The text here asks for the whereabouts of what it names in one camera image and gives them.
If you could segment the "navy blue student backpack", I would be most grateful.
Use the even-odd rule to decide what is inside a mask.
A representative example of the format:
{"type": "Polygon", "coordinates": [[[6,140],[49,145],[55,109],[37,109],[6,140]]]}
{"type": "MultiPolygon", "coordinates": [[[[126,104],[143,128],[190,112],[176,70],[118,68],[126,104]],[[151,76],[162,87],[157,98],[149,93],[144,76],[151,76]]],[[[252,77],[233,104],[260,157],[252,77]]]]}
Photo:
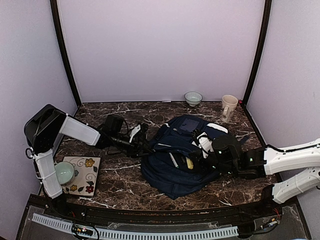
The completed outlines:
{"type": "Polygon", "coordinates": [[[173,200],[199,191],[218,179],[222,173],[217,170],[187,167],[186,157],[191,159],[191,152],[198,149],[193,144],[192,131],[205,128],[228,131],[221,125],[193,115],[176,116],[164,123],[149,141],[153,153],[141,159],[144,179],[173,200]],[[179,168],[174,166],[169,153],[179,168]]]}

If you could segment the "yellow highlighter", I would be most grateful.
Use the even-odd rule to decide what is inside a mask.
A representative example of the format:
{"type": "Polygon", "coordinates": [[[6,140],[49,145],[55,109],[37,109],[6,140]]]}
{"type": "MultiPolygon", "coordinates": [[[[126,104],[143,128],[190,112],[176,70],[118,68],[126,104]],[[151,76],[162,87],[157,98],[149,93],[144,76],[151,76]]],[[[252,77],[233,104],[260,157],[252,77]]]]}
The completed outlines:
{"type": "Polygon", "coordinates": [[[193,170],[194,169],[193,161],[188,157],[186,157],[185,159],[186,159],[187,168],[189,170],[193,170]]]}

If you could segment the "white green pen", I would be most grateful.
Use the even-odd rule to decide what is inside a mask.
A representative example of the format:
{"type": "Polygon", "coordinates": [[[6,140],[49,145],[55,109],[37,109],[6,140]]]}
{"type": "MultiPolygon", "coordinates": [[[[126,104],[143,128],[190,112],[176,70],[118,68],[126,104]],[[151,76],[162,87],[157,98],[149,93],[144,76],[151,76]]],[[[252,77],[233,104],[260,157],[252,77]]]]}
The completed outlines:
{"type": "Polygon", "coordinates": [[[176,162],[176,160],[175,160],[175,158],[174,158],[174,156],[173,156],[173,154],[172,154],[171,152],[169,153],[169,156],[170,156],[170,159],[171,159],[173,165],[174,165],[176,168],[179,168],[179,165],[177,164],[177,162],[176,162]]]}

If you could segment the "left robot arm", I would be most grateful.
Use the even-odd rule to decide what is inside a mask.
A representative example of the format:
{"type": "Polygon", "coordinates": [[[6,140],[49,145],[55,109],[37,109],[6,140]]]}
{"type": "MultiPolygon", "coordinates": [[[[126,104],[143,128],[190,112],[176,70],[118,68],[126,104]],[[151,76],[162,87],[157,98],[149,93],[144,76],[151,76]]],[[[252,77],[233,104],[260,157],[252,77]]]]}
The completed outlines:
{"type": "Polygon", "coordinates": [[[25,154],[33,160],[44,192],[53,200],[63,194],[54,158],[55,148],[60,147],[65,138],[97,149],[115,147],[129,158],[140,158],[152,153],[147,140],[148,128],[145,123],[129,128],[126,120],[116,114],[107,115],[101,125],[93,127],[47,104],[24,125],[28,145],[25,154]]]}

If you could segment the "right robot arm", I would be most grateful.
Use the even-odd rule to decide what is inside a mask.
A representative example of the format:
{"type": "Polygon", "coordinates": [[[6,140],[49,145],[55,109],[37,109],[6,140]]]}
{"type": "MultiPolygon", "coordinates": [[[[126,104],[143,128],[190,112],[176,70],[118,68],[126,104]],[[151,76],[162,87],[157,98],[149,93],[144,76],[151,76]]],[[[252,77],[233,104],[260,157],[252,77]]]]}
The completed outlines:
{"type": "Polygon", "coordinates": [[[276,173],[302,169],[293,177],[263,188],[261,201],[255,205],[255,213],[266,217],[276,204],[320,186],[320,140],[277,148],[270,144],[243,151],[240,142],[231,135],[209,137],[198,129],[192,132],[195,145],[203,158],[220,173],[246,180],[262,178],[276,173]]]}

